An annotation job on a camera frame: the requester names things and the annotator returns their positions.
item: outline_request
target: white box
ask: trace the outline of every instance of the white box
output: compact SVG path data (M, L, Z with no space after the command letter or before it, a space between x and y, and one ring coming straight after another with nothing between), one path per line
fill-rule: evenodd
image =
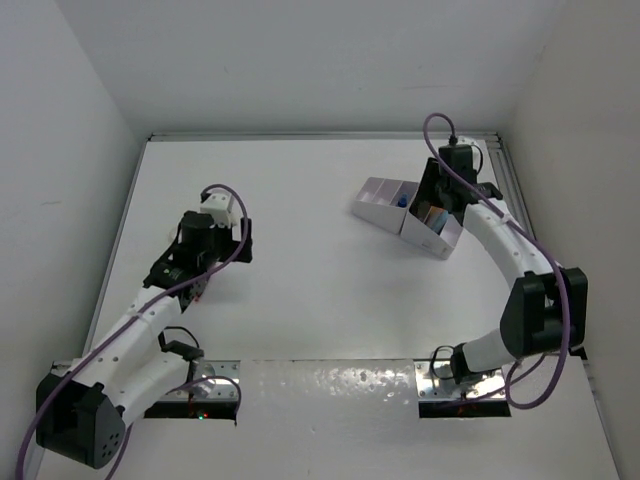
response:
M446 260L456 248L460 234L462 227L453 215L449 215L438 235L407 210L400 238Z
M449 258L458 243L462 227L451 215L438 235L409 213L419 184L406 180L369 177L351 206L359 218L400 235L400 238L442 259ZM408 197L406 207L398 207L403 194Z
M369 177L356 195L351 212L356 217L397 235L417 191L417 182ZM403 194L408 196L407 206L404 208L397 206Z

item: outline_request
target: white arm segment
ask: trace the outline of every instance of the white arm segment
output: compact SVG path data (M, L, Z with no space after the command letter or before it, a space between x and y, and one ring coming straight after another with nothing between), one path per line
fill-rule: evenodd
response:
M514 232L506 219L517 223L504 200L493 200L506 218L501 219L484 202L469 205L464 213L464 228L476 237L504 275L509 289L525 272L551 272L549 262L526 239Z
M509 289L525 272L551 272L551 266L542 254L507 225L506 219L513 220L507 204L503 200L493 203L507 215L505 219L499 218L484 202L479 202L467 207L464 228L487 250L504 275ZM471 372L495 370L516 360L505 347L499 328L465 343L462 351Z
M516 360L504 346L499 328L465 343L462 352L471 372L495 370Z
M102 344L136 315L145 303L163 291L157 287L140 289L127 313L97 345ZM187 380L189 362L173 353L163 353L158 343L158 335L181 314L177 298L159 300L140 315L126 333L78 373L75 381L88 387L96 383L104 385L102 392L111 403L125 408L123 421L129 426L158 398ZM81 360L74 360L71 369Z

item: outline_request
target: small object in box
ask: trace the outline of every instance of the small object in box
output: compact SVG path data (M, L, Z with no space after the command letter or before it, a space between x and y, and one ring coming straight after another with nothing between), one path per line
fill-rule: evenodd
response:
M400 195L400 199L398 200L398 207L406 208L407 203L409 203L409 195L403 193L402 195Z
M438 235L440 235L448 219L449 219L449 212L447 212L446 210L443 210L442 213L438 215L438 218L436 218L436 220L433 222L433 225L431 226L431 230L433 230Z

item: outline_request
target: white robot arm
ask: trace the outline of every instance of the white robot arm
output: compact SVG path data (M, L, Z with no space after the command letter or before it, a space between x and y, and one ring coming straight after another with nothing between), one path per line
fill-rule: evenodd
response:
M500 327L454 348L450 368L456 383L460 383L523 357L558 350L562 309L549 260L514 231L513 227L519 225L500 191L491 183L477 183L471 147L457 144L452 135L449 145L439 149L439 157L448 168L429 159L411 208L427 202L453 214L485 247L511 289ZM495 208L489 208L469 186L491 198ZM569 344L576 346L582 343L585 333L587 279L578 268L559 268L569 297Z
M153 264L126 313L89 353L72 362L68 372L74 376L50 373L40 382L40 446L101 468L136 419L192 380L204 352L166 342L163 332L202 294L214 265L251 262L251 220L241 221L243 241L233 240L231 198L227 192L203 192L200 211L185 212L175 240ZM125 334L114 335L123 328ZM41 408L45 402L52 403Z

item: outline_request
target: purple cable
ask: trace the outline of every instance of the purple cable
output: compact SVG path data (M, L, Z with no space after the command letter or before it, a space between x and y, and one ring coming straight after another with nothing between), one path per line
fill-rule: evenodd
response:
M546 353L543 353L542 355L540 355L540 358L536 361L536 363L534 363L531 367L529 367L529 369L526 372L524 372L522 375L520 375L519 377L517 377L513 381L511 381L511 384L513 385L514 383L517 383L520 380L524 380L529 375L531 375L540 365L542 365L542 362L544 362L544 359L546 357L547 357ZM519 365L520 364L518 362L514 363L513 366L509 369L509 372L507 373L507 377L509 376L509 374L512 374L513 372L515 372ZM505 380L505 387L498 388L497 390L493 390L492 392L483 393L482 395L478 395L477 397L467 398L467 399L464 399L464 400L456 400L454 402L443 403L442 404L442 408L460 407L460 406L463 406L463 405L470 405L472 403L479 402L480 400L484 400L485 398L493 397L494 395L497 395L498 393L501 393L503 390L505 390L506 383L507 382Z
M229 192L236 199L236 201L238 202L238 205L240 205L240 210L242 210L243 218L244 219L248 219L249 218L249 215L247 213L247 208L246 208L244 202L242 201L240 196L236 193L236 191L233 190L231 187L227 187L226 185L223 185L223 184L220 184L220 183L216 183L216 184L210 185L207 188L205 188L202 191L202 193L205 194L205 193L209 192L209 190L212 190L214 188L221 188L221 189L226 190L227 192ZM244 231L242 232L242 238L240 239L240 244L238 245L238 248L235 249L235 251L229 256L229 258L227 258L221 264L215 265L214 267L210 268L209 270L207 270L202 275L198 275L197 277L194 277L194 278L192 278L190 280L187 280L186 282L182 282L182 283L180 283L178 285L175 285L175 286L165 290L164 292L156 295L155 297L153 297L151 300L149 300L147 303L145 303L142 306L142 308L140 308L140 310L138 310L138 313L136 315L134 315L133 317L131 317L127 321L127 323L125 323L122 327L120 327L118 330L116 330L116 332L113 335L111 335L109 338L107 338L104 342L102 342L102 344L100 344L89 355L87 355L87 357L83 361L81 361L78 364L78 366L73 369L73 371L67 372L67 374L63 377L62 381L56 386L56 388L54 388L51 391L49 396L42 403L42 405L40 406L40 408L36 412L35 417L33 418L31 423L27 427L27 431L26 431L26 433L24 435L24 438L22 439L22 443L20 445L20 449L18 450L18 461L17 461L17 464L16 464L16 470L15 470L15 480L24 480L24 462L25 462L25 459L27 457L27 451L29 449L29 442L31 441L31 437L33 437L33 434L35 433L36 428L38 427L38 424L42 421L42 417L44 416L44 414L47 411L47 409L53 403L53 400L71 382L71 380L73 380L73 378L83 368L85 368L87 365L89 365L89 363L91 363L98 355L100 355L100 353L105 348L107 348L109 345L111 345L120 335L122 335L124 332L126 332L127 329L129 327L131 327L131 325L133 325L136 322L136 320L138 320L138 317L140 315L142 315L144 312L146 312L147 310L149 310L153 305L155 305L156 302L158 302L159 300L161 300L161 299L163 299L163 298L165 298L165 297L167 297L169 295L172 295L173 293L176 293L176 292L182 290L183 288L191 286L194 283L197 283L197 282L199 282L201 280L205 280L205 279L209 278L211 275L213 275L215 273L218 273L220 270L222 270L227 265L229 265L231 262L233 262L238 257L238 255L240 255L240 252L244 248L245 243L247 243L247 237L248 236L249 236L249 229L245 228Z
M442 158L438 154L438 151L435 149L435 147L431 143L431 140L429 140L429 131L428 131L429 122L432 119L434 119L435 117L442 118L442 119L446 120L447 123L449 123L449 126L451 127L451 135L452 136L455 137L456 131L455 131L455 127L453 125L453 121L447 115L445 115L444 113L432 113L431 115L429 115L424 120L424 124L422 126L422 133L424 135L424 141L426 142L427 147L429 147L429 150L431 150L431 153L433 154L435 159L438 161L438 164L440 165L440 168L442 168L451 177L453 177L455 180L457 180L461 185L463 185L468 190L473 192L498 217L503 218L504 217L504 213L502 212L502 210L500 210L496 205L494 205L491 202L491 200L489 200L477 188L475 188L473 185L471 185L469 182L467 182L464 178L462 178L460 175L458 175L456 172L454 172L453 169L449 165L447 165L447 163L444 160L442 160ZM518 233L523 238L525 238L529 243L531 243L534 247L536 247L538 249L538 251L544 256L544 258L549 262L549 265L551 265L551 269L553 270L553 275L555 276L556 283L558 284L558 291L560 293L560 305L561 305L561 308L562 308L562 341L560 343L560 354L558 356L558 363L556 364L556 368L555 368L555 370L553 372L553 376L551 377L551 380L549 381L549 385L547 385L547 388L544 390L544 392L542 392L542 394L540 394L540 396L538 398L536 398L535 400L533 400L531 402L518 403L515 400L513 400L513 398L511 397L511 383L512 383L511 382L511 377L513 376L513 370L514 370L513 368L512 368L512 370L509 371L509 373L507 374L507 378L505 379L505 394L506 394L507 401L509 402L509 404L512 407L518 408L520 410L529 410L531 408L535 408L535 407L541 405L542 403L544 403L545 401L547 401L549 399L549 397L551 396L551 394L555 390L556 385L558 384L558 381L560 380L560 376L562 375L562 370L564 369L564 364L565 364L565 361L567 360L567 355L569 353L569 340L570 340L570 334L571 334L571 317L570 317L570 309L569 309L569 295L567 293L567 287L564 284L564 279L562 278L562 272L560 272L560 268L558 267L558 264L555 261L555 259L553 258L553 256L551 255L551 253L540 242L538 242L535 238L533 238L531 235L529 235L527 232L525 232L514 221L509 220L507 222L507 225L509 225L509 227L511 227L512 230L514 230L516 233Z
M240 389L240 385L238 385L238 382L236 382L235 380L232 380L229 377L225 377L224 375L209 375L207 377L198 378L197 380L193 380L191 382L187 382L184 385L180 385L178 388L174 388L173 390L170 390L169 393L182 391L182 390L189 390L194 385L198 385L199 383L207 382L209 380L226 380L227 382L229 382L231 385L233 385L236 388L236 391L238 392L238 404L236 405L236 409L233 412L233 414L237 417L238 410L240 410L240 404L242 403L242 390ZM237 418L234 419L234 422L235 422L236 425L238 425Z

